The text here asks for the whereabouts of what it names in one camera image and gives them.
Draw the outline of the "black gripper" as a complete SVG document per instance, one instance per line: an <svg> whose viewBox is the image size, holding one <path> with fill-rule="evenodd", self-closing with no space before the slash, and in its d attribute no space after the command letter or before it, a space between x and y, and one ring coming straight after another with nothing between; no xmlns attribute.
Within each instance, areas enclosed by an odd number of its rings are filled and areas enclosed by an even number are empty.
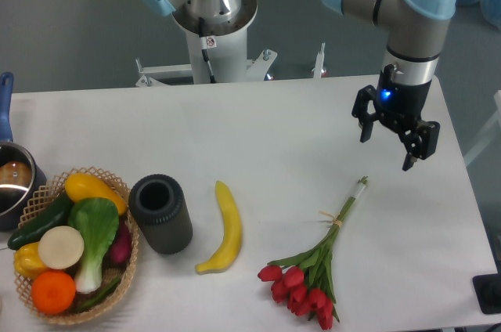
<svg viewBox="0 0 501 332"><path fill-rule="evenodd" d="M406 151L402 170L408 171L415 162L435 153L440 124L421 120L431 81L402 85L394 81L396 77L396 66L386 65L380 73L377 90L372 85L358 90L351 115L359 122L361 143L370 139L377 117L383 126L396 133ZM376 113L369 112L371 102L374 102Z"/></svg>

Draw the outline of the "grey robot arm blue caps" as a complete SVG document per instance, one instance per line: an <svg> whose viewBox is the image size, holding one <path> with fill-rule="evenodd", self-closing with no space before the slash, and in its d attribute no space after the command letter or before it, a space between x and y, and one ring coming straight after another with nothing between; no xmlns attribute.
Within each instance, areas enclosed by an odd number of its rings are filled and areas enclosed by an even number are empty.
<svg viewBox="0 0 501 332"><path fill-rule="evenodd" d="M247 58L247 28L257 0L142 0L159 16L172 16L184 30L197 84L257 81L265 76ZM325 7L388 32L377 85L357 93L352 109L367 141L375 122L398 135L403 169L431 156L440 126L422 109L445 43L456 0L321 0Z"/></svg>

